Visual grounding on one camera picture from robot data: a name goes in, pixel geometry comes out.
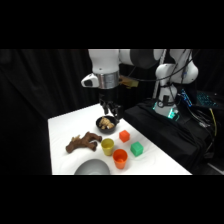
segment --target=plush toy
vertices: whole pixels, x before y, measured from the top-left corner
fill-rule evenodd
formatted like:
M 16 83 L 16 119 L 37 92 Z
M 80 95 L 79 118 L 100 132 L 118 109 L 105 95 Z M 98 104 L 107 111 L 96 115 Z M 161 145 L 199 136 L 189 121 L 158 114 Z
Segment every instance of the plush toy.
M 92 142 L 97 140 L 98 142 L 102 142 L 102 137 L 93 133 L 87 132 L 83 138 L 80 138 L 80 135 L 76 138 L 72 138 L 70 144 L 66 147 L 66 151 L 68 153 L 72 153 L 75 149 L 78 148 L 90 148 L 94 152 L 96 151 L 97 142 Z
M 114 127 L 114 124 L 110 122 L 109 119 L 105 118 L 105 117 L 102 117 L 102 120 L 100 121 L 100 124 L 99 124 L 99 127 L 101 129 L 111 129 Z

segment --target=black background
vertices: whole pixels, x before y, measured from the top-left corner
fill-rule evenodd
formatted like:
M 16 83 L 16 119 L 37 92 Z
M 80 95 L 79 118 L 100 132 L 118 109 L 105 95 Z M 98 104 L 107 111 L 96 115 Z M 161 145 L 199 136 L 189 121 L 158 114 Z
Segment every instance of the black background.
M 198 89 L 224 95 L 224 49 L 202 49 L 194 62 Z M 133 77 L 155 79 L 157 66 L 137 68 Z M 98 103 L 97 90 L 81 86 L 91 69 L 87 49 L 0 50 L 3 174 L 51 174 L 47 120 Z M 121 65 L 120 73 L 132 69 Z M 120 86 L 120 102 L 128 109 L 151 97 L 153 89 L 154 83 Z

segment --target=orange cup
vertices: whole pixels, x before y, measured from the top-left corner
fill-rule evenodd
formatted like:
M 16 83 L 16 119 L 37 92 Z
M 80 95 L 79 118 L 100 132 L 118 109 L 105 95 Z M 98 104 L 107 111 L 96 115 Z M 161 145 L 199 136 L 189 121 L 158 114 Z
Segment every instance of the orange cup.
M 123 149 L 118 149 L 114 152 L 113 154 L 113 159 L 116 167 L 120 170 L 124 169 L 127 159 L 128 159 L 128 154 L 126 151 Z

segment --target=cable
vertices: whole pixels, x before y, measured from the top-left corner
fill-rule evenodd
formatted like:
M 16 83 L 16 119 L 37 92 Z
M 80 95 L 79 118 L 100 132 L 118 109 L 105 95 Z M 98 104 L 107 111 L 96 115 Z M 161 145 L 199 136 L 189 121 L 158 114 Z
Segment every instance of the cable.
M 191 53 L 192 53 L 192 50 L 190 50 L 190 53 L 189 53 L 189 55 L 188 55 L 188 58 L 187 58 L 187 61 L 186 61 L 186 64 L 187 64 L 187 65 L 189 65 L 189 59 L 190 59 Z M 186 68 L 187 68 L 187 67 L 185 67 L 185 69 L 183 70 L 183 73 L 182 73 L 182 80 L 181 80 L 180 89 L 182 89 L 182 86 L 183 86 L 183 82 L 184 82 L 184 78 L 185 78 L 185 77 L 184 77 L 184 74 L 185 74 L 185 72 L 186 72 Z
M 209 117 L 207 114 L 203 113 L 200 110 L 197 110 L 197 112 L 199 112 L 200 114 L 203 114 L 203 116 L 207 117 L 210 120 L 210 122 L 214 125 L 213 118 Z M 221 123 L 219 121 L 216 121 L 216 123 L 217 123 L 217 128 L 218 127 L 220 127 L 220 128 L 222 127 L 222 125 L 221 125 Z
M 215 137 L 217 136 L 217 124 L 216 124 L 216 120 L 215 120 L 215 115 L 213 113 L 213 110 L 210 108 L 210 111 L 211 111 L 211 114 L 212 114 L 212 117 L 213 117 L 213 120 L 214 120 L 214 125 L 215 125 Z
M 186 67 L 188 66 L 188 64 L 192 61 L 192 59 L 191 59 L 188 63 L 186 63 L 186 65 L 185 65 L 183 68 L 186 68 Z M 174 73 L 174 71 L 175 71 L 177 65 L 178 65 L 178 63 L 176 64 L 176 66 L 175 66 L 175 68 L 174 68 L 172 74 L 170 75 L 170 77 L 172 77 L 173 75 L 175 75 L 176 73 L 178 73 L 179 71 L 181 71 L 181 70 L 179 70 L 178 72 L 175 72 L 175 73 Z M 175 99 L 174 99 L 174 96 L 173 96 L 173 92 L 172 92 L 172 90 L 171 90 L 170 85 L 169 85 L 169 89 L 170 89 L 170 93 L 171 93 L 172 98 L 173 98 L 173 102 L 175 102 Z M 181 114 L 181 112 L 180 112 L 180 110 L 179 110 L 179 108 L 178 108 L 178 105 L 176 105 L 176 106 L 177 106 L 177 109 L 178 109 L 178 111 L 179 111 L 180 116 L 182 117 L 182 119 L 184 120 L 184 123 L 186 124 L 185 119 L 184 119 L 184 117 L 182 116 L 182 114 Z M 188 129 L 187 127 L 186 127 L 186 129 L 187 129 L 187 131 L 190 133 L 191 137 L 193 138 L 194 143 L 195 143 L 195 146 L 198 148 L 198 144 L 197 144 L 197 141 L 196 141 L 195 137 L 192 135 L 192 133 L 189 131 L 189 129 Z
M 207 148 L 207 150 L 206 150 L 206 152 L 205 153 L 207 153 L 208 151 L 209 151 L 209 149 L 212 147 L 212 145 L 213 145 L 213 147 L 214 147 L 214 144 L 213 144 L 214 142 L 211 142 L 211 144 L 209 145 L 209 147 Z
M 193 118 L 198 122 L 201 122 L 202 124 L 204 124 L 204 128 L 205 130 L 209 133 L 211 140 L 212 140 L 212 144 L 214 143 L 215 138 L 212 136 L 212 134 L 210 133 L 210 131 L 206 128 L 207 124 L 205 124 L 202 120 L 200 120 L 196 114 L 194 114 L 189 107 L 187 107 L 187 109 L 189 110 L 189 112 L 191 113 L 191 115 L 193 116 Z
M 206 123 L 208 123 L 209 125 L 210 125 L 210 123 L 211 123 L 211 120 L 208 120 L 207 118 L 205 118 L 202 114 L 197 114 L 197 116 L 199 117 L 199 118 L 201 118 L 204 122 L 206 122 Z
M 194 57 L 188 62 L 188 64 L 190 64 L 193 60 L 194 60 L 194 58 L 198 55 L 198 53 L 201 51 L 201 49 L 199 49 L 198 51 L 197 51 L 197 53 L 194 55 Z M 165 77 L 165 78 L 161 78 L 161 79 L 151 79 L 151 80 L 145 80 L 145 79 L 136 79 L 136 78 L 132 78 L 132 77 L 130 77 L 131 79 L 133 79 L 133 80 L 136 80 L 136 81 L 139 81 L 139 82 L 157 82 L 157 81 L 161 81 L 161 80 L 164 80 L 164 79 L 167 79 L 167 78 L 169 78 L 169 77 L 172 77 L 172 76 L 174 76 L 175 74 L 177 74 L 178 72 L 180 72 L 181 70 L 183 70 L 184 68 L 186 68 L 187 66 L 188 66 L 188 64 L 187 65 L 185 65 L 183 68 L 181 68 L 180 70 L 178 70 L 177 72 L 175 72 L 175 73 L 173 73 L 173 74 L 171 74 L 171 75 L 169 75 L 169 76 L 167 76 L 167 77 Z

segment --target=white table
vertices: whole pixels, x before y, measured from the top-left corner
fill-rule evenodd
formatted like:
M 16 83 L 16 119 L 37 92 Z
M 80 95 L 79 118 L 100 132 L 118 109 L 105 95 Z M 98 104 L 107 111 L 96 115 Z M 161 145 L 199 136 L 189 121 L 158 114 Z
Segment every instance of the white table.
M 103 109 L 97 104 L 48 120 L 53 175 L 74 175 L 82 163 L 91 159 L 104 161 L 112 175 L 191 175 L 123 119 L 114 134 L 109 136 L 102 134 L 96 127 L 96 120 L 100 116 L 103 116 Z M 131 135 L 131 139 L 126 143 L 119 139 L 119 133 L 123 130 L 127 130 Z M 100 143 L 96 152 L 88 148 L 76 149 L 71 154 L 66 152 L 65 147 L 72 137 L 78 135 L 83 137 L 88 131 L 102 136 L 103 139 L 113 139 L 115 150 L 126 150 L 129 158 L 124 170 L 115 167 L 113 157 L 104 155 Z M 143 145 L 144 153 L 136 158 L 130 147 L 137 141 Z

